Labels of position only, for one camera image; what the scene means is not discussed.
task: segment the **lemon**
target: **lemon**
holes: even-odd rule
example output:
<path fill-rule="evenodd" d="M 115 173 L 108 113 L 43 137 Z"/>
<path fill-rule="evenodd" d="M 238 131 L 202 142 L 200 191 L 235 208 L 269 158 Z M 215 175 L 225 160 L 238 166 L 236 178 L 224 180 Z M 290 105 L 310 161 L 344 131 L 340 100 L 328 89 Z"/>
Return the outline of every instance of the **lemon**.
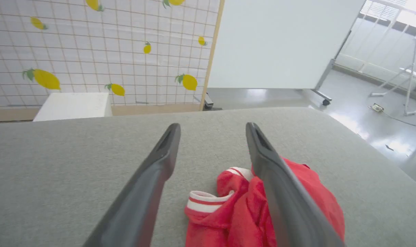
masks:
<path fill-rule="evenodd" d="M 165 5 L 170 7 L 170 4 L 172 5 L 181 5 L 185 0 L 163 0 L 162 5 L 164 5 L 164 8 L 167 8 Z"/>
<path fill-rule="evenodd" d="M 146 42 L 145 43 L 145 47 L 144 47 L 144 53 L 148 54 L 152 51 L 152 46 L 150 45 L 150 43 Z"/>
<path fill-rule="evenodd" d="M 36 28 L 40 29 L 40 30 L 45 30 L 48 29 L 48 27 L 43 24 L 39 19 L 37 19 L 36 17 L 31 17 L 31 24 L 33 24 L 33 26 L 35 26 Z"/>
<path fill-rule="evenodd" d="M 60 90 L 59 79 L 48 71 L 31 68 L 22 72 L 22 78 L 25 78 L 25 75 L 30 81 L 36 79 L 40 86 Z"/>
<path fill-rule="evenodd" d="M 114 83 L 110 83 L 104 86 L 105 89 L 112 89 L 112 92 L 116 95 L 120 95 L 120 96 L 124 96 L 125 95 L 125 89 L 118 85 L 118 84 L 114 84 Z"/>
<path fill-rule="evenodd" d="M 86 3 L 91 7 L 91 9 L 96 11 L 104 11 L 104 7 L 99 4 L 98 0 L 86 0 Z"/>
<path fill-rule="evenodd" d="M 179 84 L 183 83 L 185 89 L 195 91 L 197 80 L 192 75 L 181 74 L 176 76 L 175 81 L 176 80 L 179 81 Z"/>
<path fill-rule="evenodd" d="M 206 45 L 206 41 L 202 36 L 199 36 L 199 44 L 205 46 Z"/>

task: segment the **gray floor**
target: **gray floor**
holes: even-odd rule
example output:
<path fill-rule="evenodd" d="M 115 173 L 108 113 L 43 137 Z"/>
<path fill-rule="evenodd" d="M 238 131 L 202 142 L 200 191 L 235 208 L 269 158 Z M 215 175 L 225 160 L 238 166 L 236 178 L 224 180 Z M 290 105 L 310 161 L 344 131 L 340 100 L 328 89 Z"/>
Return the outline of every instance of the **gray floor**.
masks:
<path fill-rule="evenodd" d="M 368 144 L 388 157 L 416 181 L 416 127 L 378 114 L 368 108 L 377 103 L 385 112 L 406 122 L 416 124 L 416 115 L 403 116 L 403 95 L 390 93 L 383 98 L 368 98 L 375 88 L 371 83 L 332 71 L 321 91 L 333 98 L 322 106 L 322 98 L 310 90 L 292 89 L 208 89 L 214 107 L 223 109 L 302 106 L 329 114 Z"/>

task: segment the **caster wheel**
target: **caster wheel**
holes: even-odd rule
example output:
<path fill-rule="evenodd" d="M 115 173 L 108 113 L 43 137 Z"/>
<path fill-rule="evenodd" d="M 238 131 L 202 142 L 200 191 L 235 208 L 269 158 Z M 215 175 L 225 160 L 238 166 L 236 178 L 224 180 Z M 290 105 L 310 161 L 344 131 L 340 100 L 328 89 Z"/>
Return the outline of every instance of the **caster wheel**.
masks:
<path fill-rule="evenodd" d="M 329 104 L 330 104 L 330 101 L 325 99 L 324 101 L 322 101 L 322 104 L 323 104 L 324 106 L 327 106 L 327 105 L 329 105 Z"/>

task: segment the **window blind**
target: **window blind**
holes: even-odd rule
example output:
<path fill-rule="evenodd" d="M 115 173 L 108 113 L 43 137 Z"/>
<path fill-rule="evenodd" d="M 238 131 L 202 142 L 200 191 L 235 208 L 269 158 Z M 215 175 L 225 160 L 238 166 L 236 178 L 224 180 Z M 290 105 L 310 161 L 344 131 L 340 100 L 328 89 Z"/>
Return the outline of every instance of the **window blind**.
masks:
<path fill-rule="evenodd" d="M 388 0 L 388 2 L 404 6 L 407 0 Z M 363 5 L 362 10 L 360 10 L 360 13 L 362 14 L 390 21 L 395 18 L 398 12 L 399 10 L 396 8 L 376 3 L 371 0 L 367 0 Z"/>

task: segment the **lemon pattern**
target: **lemon pattern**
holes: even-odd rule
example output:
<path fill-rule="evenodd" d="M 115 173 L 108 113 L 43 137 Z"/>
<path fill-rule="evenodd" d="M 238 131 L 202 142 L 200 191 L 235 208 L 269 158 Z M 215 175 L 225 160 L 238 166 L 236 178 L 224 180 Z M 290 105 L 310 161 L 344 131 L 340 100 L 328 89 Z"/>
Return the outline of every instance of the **lemon pattern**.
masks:
<path fill-rule="evenodd" d="M 185 0 L 163 0 L 162 5 L 164 5 L 164 8 L 167 8 L 165 5 L 170 7 L 170 4 L 172 5 L 181 5 Z"/>
<path fill-rule="evenodd" d="M 40 30 L 46 30 L 46 29 L 48 29 L 48 26 L 46 26 L 45 24 L 43 24 L 42 21 L 40 21 L 39 19 L 37 19 L 37 17 L 31 17 L 31 24 L 33 24 L 33 26 L 35 26 L 36 28 L 38 28 Z"/>
<path fill-rule="evenodd" d="M 195 91 L 197 87 L 197 80 L 192 75 L 181 74 L 176 76 L 175 81 L 178 81 L 179 84 L 183 83 L 183 86 L 187 90 Z"/>
<path fill-rule="evenodd" d="M 203 38 L 202 36 L 199 36 L 199 44 L 205 46 L 206 45 L 206 41 L 205 38 Z"/>
<path fill-rule="evenodd" d="M 145 54 L 148 54 L 148 53 L 150 53 L 152 51 L 152 46 L 151 46 L 151 44 L 149 43 L 149 42 L 146 42 L 145 43 L 145 47 L 144 47 L 144 53 Z"/>
<path fill-rule="evenodd" d="M 86 5 L 89 6 L 94 11 L 103 12 L 105 9 L 104 6 L 101 4 L 102 0 L 84 0 L 84 1 L 86 2 Z M 185 2 L 185 0 L 161 0 L 161 1 L 162 1 L 162 5 L 164 6 L 164 8 L 172 7 L 172 5 L 180 6 Z M 39 30 L 48 29 L 48 25 L 42 22 L 38 17 L 30 16 L 29 18 L 30 18 L 31 24 L 35 28 Z M 205 38 L 203 36 L 199 36 L 197 39 L 197 42 L 201 46 L 207 45 Z M 143 47 L 144 54 L 151 53 L 152 45 L 150 44 L 150 42 L 145 41 L 144 44 L 145 44 L 145 46 Z M 22 72 L 22 77 L 23 79 L 27 78 L 32 82 L 35 81 L 40 86 L 43 86 L 46 89 L 61 90 L 59 79 L 54 74 L 48 71 L 45 71 L 42 69 L 30 68 Z M 175 77 L 175 82 L 182 84 L 185 89 L 190 90 L 190 91 L 195 91 L 197 88 L 197 79 L 193 77 L 192 75 L 188 75 L 188 74 L 177 75 Z M 105 85 L 104 87 L 105 89 L 108 89 L 110 92 L 113 92 L 115 95 L 125 96 L 125 89 L 121 85 L 118 85 L 115 83 L 109 83 Z"/>
<path fill-rule="evenodd" d="M 47 89 L 60 90 L 59 79 L 48 71 L 31 68 L 22 72 L 22 78 L 25 79 L 25 75 L 30 81 L 36 79 L 40 86 L 46 87 Z"/>
<path fill-rule="evenodd" d="M 104 7 L 99 3 L 98 0 L 86 0 L 86 3 L 91 9 L 95 11 L 104 11 Z"/>
<path fill-rule="evenodd" d="M 116 95 L 119 95 L 119 96 L 125 95 L 125 89 L 118 84 L 110 83 L 110 84 L 105 85 L 104 88 L 109 89 L 109 91 L 112 90 L 112 92 Z"/>

